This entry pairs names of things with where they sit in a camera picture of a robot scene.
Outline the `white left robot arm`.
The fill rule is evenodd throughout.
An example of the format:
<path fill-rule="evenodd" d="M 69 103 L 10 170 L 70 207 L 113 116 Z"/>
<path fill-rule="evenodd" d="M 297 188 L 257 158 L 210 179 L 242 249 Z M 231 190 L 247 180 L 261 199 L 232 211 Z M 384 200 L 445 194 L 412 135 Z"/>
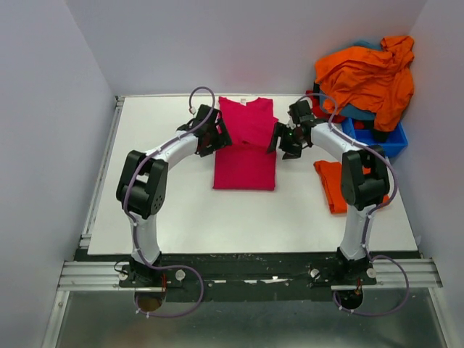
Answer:
<path fill-rule="evenodd" d="M 165 203 L 167 176 L 192 155 L 206 157 L 232 144 L 223 113 L 202 104 L 175 135 L 147 152 L 128 153 L 116 189 L 116 198 L 128 217 L 133 249 L 130 266 L 145 286 L 153 286 L 162 270 L 157 240 L 157 214 Z"/>

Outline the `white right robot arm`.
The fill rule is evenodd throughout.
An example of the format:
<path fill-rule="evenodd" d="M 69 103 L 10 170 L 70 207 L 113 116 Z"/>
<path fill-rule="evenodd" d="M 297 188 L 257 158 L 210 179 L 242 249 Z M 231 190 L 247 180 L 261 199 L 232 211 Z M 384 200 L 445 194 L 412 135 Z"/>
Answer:
<path fill-rule="evenodd" d="M 293 160 L 301 157 L 305 147 L 317 146 L 341 163 L 347 219 L 333 274 L 338 282 L 351 283 L 369 263 L 370 221 L 390 192 L 389 162 L 382 147 L 359 143 L 330 121 L 316 118 L 307 100 L 291 104 L 288 114 L 286 124 L 275 124 L 267 152 L 280 149 L 284 160 Z"/>

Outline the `magenta t-shirt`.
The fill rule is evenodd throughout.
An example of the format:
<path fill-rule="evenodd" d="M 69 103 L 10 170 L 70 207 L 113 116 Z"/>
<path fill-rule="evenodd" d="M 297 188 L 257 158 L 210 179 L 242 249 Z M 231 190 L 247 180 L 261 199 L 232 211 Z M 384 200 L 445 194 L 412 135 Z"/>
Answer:
<path fill-rule="evenodd" d="M 223 96 L 220 111 L 232 140 L 216 151 L 215 190 L 273 191 L 276 187 L 276 154 L 267 153 L 278 119 L 273 100 L 257 98 L 244 104 Z"/>

